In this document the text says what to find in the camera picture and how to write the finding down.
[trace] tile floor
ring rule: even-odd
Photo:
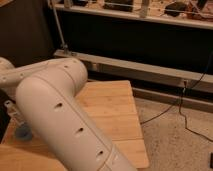
[[[135,98],[140,120],[147,120],[169,105]],[[183,108],[189,128],[213,139],[213,112]],[[150,167],[144,171],[212,171],[213,143],[184,129],[178,107],[142,126]]]

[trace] black cable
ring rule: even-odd
[[[167,113],[174,105],[176,105],[177,102],[179,101],[179,99],[180,99],[180,101],[181,101],[181,99],[183,99],[183,95],[185,95],[186,90],[192,90],[195,86],[197,86],[197,85],[200,83],[200,81],[201,81],[201,80],[203,79],[203,77],[206,75],[206,73],[207,73],[209,67],[211,66],[212,57],[213,57],[213,51],[212,51],[212,52],[210,53],[210,55],[209,55],[207,65],[206,65],[206,67],[205,67],[205,70],[204,70],[203,74],[202,74],[201,77],[199,78],[199,80],[197,80],[197,81],[196,81],[193,85],[191,85],[189,88],[187,87],[187,84],[186,84],[185,87],[183,88],[183,92],[181,93],[181,95],[180,95],[180,96],[179,96],[179,97],[178,97],[178,98],[177,98],[177,99],[165,110],[165,111],[163,111],[162,113],[158,114],[157,116],[155,116],[155,117],[153,117],[153,118],[151,118],[151,119],[148,119],[148,120],[146,120],[146,121],[141,122],[140,124],[141,124],[141,125],[144,125],[144,124],[146,124],[146,123],[149,123],[150,121],[153,121],[153,120],[155,120],[155,119],[161,117],[162,115],[164,115],[165,113]]]
[[[174,105],[176,105],[178,101],[179,101],[179,98],[177,98],[177,99],[176,99],[166,110],[164,110],[162,113],[158,114],[157,116],[155,116],[155,117],[153,117],[153,118],[151,118],[151,119],[148,119],[148,120],[146,120],[146,121],[143,121],[143,122],[141,122],[140,124],[141,124],[141,125],[144,125],[144,124],[146,124],[146,123],[148,123],[148,122],[150,122],[150,121],[152,121],[152,120],[154,120],[154,119],[159,118],[159,117],[162,116],[163,114],[167,113]]]
[[[200,134],[200,133],[198,133],[198,132],[196,132],[196,131],[193,131],[192,129],[190,129],[190,128],[188,127],[188,119],[187,119],[187,116],[186,116],[185,114],[182,113],[182,106],[183,106],[183,97],[184,97],[184,94],[185,94],[185,91],[183,91],[183,93],[182,93],[182,95],[181,95],[181,98],[180,98],[179,114],[180,114],[182,117],[184,117],[184,122],[185,122],[184,127],[185,127],[185,129],[186,129],[187,131],[189,131],[189,132],[191,132],[191,133],[193,133],[193,134],[195,134],[195,135],[197,135],[197,136],[199,136],[199,137],[201,137],[201,138],[203,138],[203,139],[209,141],[209,142],[213,142],[213,139],[207,137],[206,135],[203,135],[203,134]]]

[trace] blue object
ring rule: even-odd
[[[21,141],[30,141],[33,138],[33,134],[27,123],[24,123],[16,128],[14,135],[18,140]]]

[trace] wooden surface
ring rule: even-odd
[[[128,81],[87,83],[76,99],[136,168],[148,167],[143,135]],[[37,135],[30,142],[16,140],[13,137],[15,127],[11,121],[0,145],[1,171],[65,170]]]
[[[0,7],[12,2],[13,0],[0,0]]]

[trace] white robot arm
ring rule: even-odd
[[[87,81],[80,61],[58,59],[0,68],[0,78],[0,88],[18,85],[18,109],[68,170],[136,171],[75,102]]]

